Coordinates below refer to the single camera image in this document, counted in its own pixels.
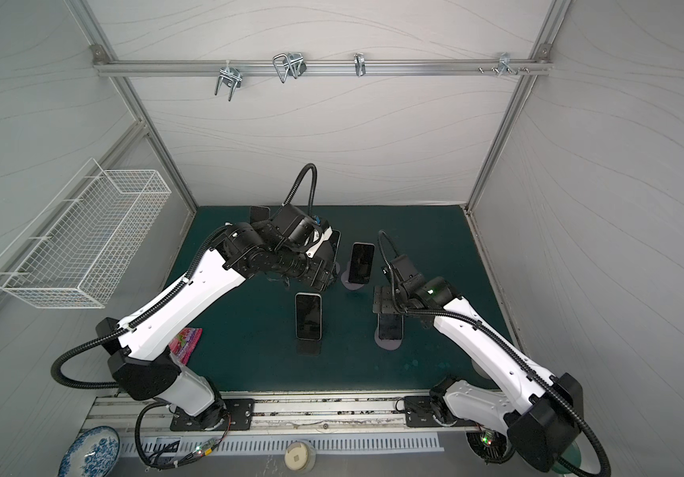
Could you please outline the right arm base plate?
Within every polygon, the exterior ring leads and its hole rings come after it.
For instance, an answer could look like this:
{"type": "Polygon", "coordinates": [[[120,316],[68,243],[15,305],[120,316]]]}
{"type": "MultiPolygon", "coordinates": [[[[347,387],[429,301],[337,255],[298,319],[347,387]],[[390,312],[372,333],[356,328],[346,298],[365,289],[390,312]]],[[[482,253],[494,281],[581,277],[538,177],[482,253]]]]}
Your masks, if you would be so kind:
{"type": "Polygon", "coordinates": [[[437,397],[407,396],[396,405],[397,411],[403,413],[407,427],[422,429],[423,427],[477,427],[474,421],[455,417],[447,405],[437,397]]]}

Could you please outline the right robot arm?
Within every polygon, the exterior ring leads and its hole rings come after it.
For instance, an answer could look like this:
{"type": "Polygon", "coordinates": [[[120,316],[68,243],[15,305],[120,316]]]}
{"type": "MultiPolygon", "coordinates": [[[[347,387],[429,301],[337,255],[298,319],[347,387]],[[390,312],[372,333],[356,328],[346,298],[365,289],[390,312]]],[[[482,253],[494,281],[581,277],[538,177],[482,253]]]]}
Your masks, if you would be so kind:
{"type": "Polygon", "coordinates": [[[541,472],[564,469],[559,459],[581,430],[533,377],[544,380],[578,415],[584,414],[582,385],[570,374],[556,377],[526,357],[440,277],[423,281],[410,295],[398,286],[374,288],[373,311],[380,317],[415,316],[419,310],[429,310],[425,320],[457,344],[498,388],[485,391],[465,380],[446,379],[431,392],[435,419],[445,425],[473,421],[504,435],[531,467],[541,472]]]}

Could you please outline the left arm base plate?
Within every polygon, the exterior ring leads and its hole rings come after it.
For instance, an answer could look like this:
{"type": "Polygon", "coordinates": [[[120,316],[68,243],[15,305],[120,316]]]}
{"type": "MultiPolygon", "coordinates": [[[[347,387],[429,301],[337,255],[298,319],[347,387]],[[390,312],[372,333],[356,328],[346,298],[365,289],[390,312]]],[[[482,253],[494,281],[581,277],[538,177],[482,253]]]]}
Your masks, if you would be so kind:
{"type": "Polygon", "coordinates": [[[177,407],[170,423],[171,431],[249,430],[252,425],[253,399],[216,399],[200,415],[192,417],[177,407]]]}

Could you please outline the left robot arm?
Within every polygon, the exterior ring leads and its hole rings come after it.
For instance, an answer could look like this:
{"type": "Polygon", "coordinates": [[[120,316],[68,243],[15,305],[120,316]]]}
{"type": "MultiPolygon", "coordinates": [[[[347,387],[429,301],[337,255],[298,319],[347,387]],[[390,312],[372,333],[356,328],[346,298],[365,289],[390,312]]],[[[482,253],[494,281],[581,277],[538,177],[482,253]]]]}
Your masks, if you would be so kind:
{"type": "Polygon", "coordinates": [[[260,273],[295,279],[317,292],[335,280],[340,234],[326,228],[297,248],[269,229],[247,223],[216,230],[189,270],[149,304],[117,323],[109,371],[135,401],[154,399],[213,427],[226,413],[220,393],[174,357],[169,345],[184,328],[231,290],[260,273]]]}

